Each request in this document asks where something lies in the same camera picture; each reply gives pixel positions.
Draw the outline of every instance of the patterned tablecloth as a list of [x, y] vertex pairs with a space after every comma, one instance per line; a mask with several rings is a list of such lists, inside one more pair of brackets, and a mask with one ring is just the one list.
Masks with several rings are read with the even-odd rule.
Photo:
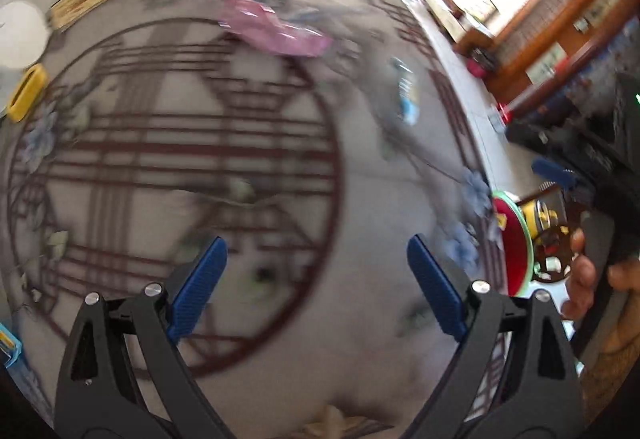
[[[421, 299], [405, 257], [417, 232], [505, 289], [478, 148], [410, 9], [259, 1], [332, 46], [314, 60], [260, 53], [220, 28], [222, 0], [109, 0], [50, 41], [41, 103], [2, 127], [2, 267], [23, 265], [28, 303], [57, 336], [87, 292], [166, 278], [178, 243], [201, 231], [223, 236], [230, 257], [180, 345], [196, 376], [239, 365], [296, 322], [315, 325], [321, 347], [340, 349], [329, 334], [357, 327], [366, 337], [353, 349], [380, 350]], [[414, 126], [398, 116], [392, 57], [414, 73]], [[256, 268], [276, 272], [273, 292], [257, 290]]]

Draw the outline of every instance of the brown star-shaped object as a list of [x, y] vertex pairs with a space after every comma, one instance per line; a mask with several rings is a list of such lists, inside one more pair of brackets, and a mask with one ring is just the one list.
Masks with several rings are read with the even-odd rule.
[[358, 439], [393, 428], [363, 416], [345, 417], [335, 406], [327, 405], [322, 421], [305, 424], [302, 430], [275, 439]]

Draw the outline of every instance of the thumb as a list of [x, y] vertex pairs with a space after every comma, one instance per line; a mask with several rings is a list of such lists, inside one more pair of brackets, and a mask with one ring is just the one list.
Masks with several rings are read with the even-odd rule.
[[612, 265], [607, 270], [609, 284], [617, 291], [635, 291], [640, 293], [640, 261], [629, 259]]

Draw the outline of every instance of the red cloth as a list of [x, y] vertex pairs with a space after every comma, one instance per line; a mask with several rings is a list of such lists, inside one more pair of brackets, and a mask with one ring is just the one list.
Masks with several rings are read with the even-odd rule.
[[507, 225], [502, 232], [504, 244], [504, 259], [507, 263], [507, 291], [514, 296], [527, 274], [527, 241], [528, 238], [515, 213], [502, 199], [494, 198], [494, 208], [497, 213], [507, 217]]

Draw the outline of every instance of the human hand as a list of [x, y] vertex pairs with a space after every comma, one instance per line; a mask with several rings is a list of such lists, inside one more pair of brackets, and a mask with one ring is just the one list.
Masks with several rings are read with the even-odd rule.
[[[571, 249], [582, 253], [584, 232], [578, 229], [571, 236]], [[630, 291], [620, 320], [603, 345], [601, 352], [615, 353], [626, 347], [640, 335], [640, 261], [625, 260], [607, 269], [607, 279], [613, 289]], [[593, 305], [596, 269], [593, 262], [580, 255], [571, 263], [571, 275], [566, 281], [569, 300], [562, 304], [562, 315], [568, 320], [580, 320]]]

